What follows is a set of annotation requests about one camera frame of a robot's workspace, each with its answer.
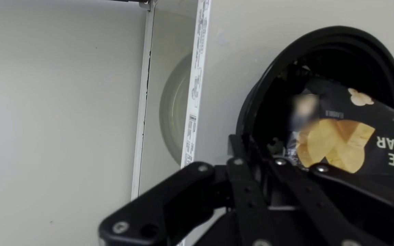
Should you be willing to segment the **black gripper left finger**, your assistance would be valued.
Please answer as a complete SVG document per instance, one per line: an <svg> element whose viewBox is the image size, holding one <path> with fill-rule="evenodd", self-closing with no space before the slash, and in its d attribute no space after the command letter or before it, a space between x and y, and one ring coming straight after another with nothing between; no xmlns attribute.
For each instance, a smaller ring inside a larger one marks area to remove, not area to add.
<svg viewBox="0 0 394 246"><path fill-rule="evenodd" d="M210 245L270 241L265 202L239 161L191 163L105 218L98 237L105 246L176 246L220 208L228 213L203 234Z"/></svg>

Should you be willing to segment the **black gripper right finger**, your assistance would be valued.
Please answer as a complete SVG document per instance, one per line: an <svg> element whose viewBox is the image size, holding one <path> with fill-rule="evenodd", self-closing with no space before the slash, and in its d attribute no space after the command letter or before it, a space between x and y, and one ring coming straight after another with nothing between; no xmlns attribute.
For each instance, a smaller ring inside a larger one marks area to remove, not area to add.
<svg viewBox="0 0 394 246"><path fill-rule="evenodd" d="M279 157L269 168L326 246L394 246L394 186L322 163L305 171Z"/></svg>

